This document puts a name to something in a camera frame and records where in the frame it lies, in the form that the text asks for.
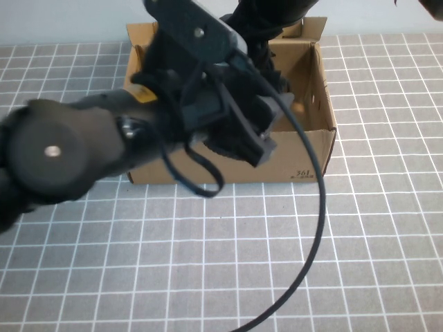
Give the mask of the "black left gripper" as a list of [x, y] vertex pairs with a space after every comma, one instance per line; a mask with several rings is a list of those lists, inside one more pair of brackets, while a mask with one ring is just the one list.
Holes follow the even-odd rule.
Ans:
[[153, 65], [152, 90], [158, 100], [152, 136], [208, 137], [224, 121], [221, 155], [257, 167], [276, 147], [270, 133], [284, 111], [275, 98], [231, 93], [221, 78], [213, 65], [193, 59]]

